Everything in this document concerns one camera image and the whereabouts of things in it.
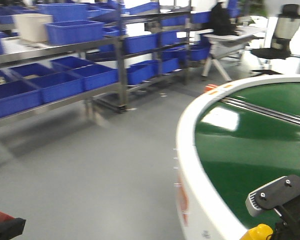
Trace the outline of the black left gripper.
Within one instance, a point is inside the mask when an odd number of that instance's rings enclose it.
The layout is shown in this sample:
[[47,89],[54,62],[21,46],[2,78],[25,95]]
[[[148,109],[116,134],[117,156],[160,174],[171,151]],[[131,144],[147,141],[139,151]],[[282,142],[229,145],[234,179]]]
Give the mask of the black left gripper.
[[11,240],[23,234],[26,220],[23,218],[14,218],[0,222],[0,240]]

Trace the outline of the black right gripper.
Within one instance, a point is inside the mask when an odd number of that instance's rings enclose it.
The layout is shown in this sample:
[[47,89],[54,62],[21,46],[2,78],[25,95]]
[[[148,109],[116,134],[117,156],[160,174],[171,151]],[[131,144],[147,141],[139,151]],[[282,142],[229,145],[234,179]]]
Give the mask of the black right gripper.
[[270,192],[268,202],[281,218],[268,240],[300,240],[300,193]]

